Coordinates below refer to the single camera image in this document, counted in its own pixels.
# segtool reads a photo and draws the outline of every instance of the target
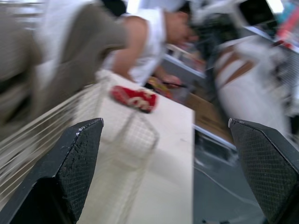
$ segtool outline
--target man's hand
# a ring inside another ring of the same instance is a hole
[[[166,84],[169,88],[179,88],[179,86],[182,84],[181,80],[178,77],[169,74],[164,75],[161,81],[170,83]]]
[[[162,82],[174,84],[166,84],[169,88],[179,88],[179,86],[182,84],[181,80],[178,77],[167,74],[167,72],[162,68],[161,65],[156,68],[154,76],[160,79]]]

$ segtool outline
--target man's arm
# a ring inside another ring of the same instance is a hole
[[[112,70],[128,80],[134,81],[128,72],[143,51],[148,27],[144,19],[136,16],[126,18],[123,24],[128,35],[127,48],[117,52]]]

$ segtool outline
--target red object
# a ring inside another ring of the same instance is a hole
[[[157,104],[157,94],[147,89],[131,90],[122,86],[111,89],[112,97],[121,104],[138,108],[142,112],[152,112]]]
[[[278,30],[277,36],[280,38],[280,40],[285,41],[287,39],[289,32],[291,32],[295,28],[298,20],[299,7],[296,7],[291,16],[281,25]]]

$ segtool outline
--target cable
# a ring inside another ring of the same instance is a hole
[[[237,194],[235,194],[234,192],[232,192],[231,190],[227,189],[226,187],[224,187],[222,184],[220,184],[219,182],[217,182],[216,180],[214,180],[209,174],[207,174],[205,171],[194,167],[196,170],[198,170],[199,172],[203,173],[205,176],[207,176],[211,181],[213,181],[214,183],[216,183],[219,187],[221,187],[223,190],[225,190],[226,192],[228,192],[229,194],[231,194],[232,196],[234,196],[235,198],[239,199],[241,202],[246,203],[246,204],[251,204],[257,208],[260,208],[260,206],[258,205],[258,203],[251,201],[249,199],[243,198]]]

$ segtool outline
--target white shirt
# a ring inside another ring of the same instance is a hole
[[[136,14],[124,14],[122,17],[138,16],[147,21],[148,37],[144,49],[136,60],[133,68],[130,69],[129,75],[140,86],[145,85],[149,77],[154,73],[156,67],[162,62],[166,53],[166,31],[164,12],[160,8],[142,9]],[[103,68],[111,70],[115,54],[112,52],[103,64]]]

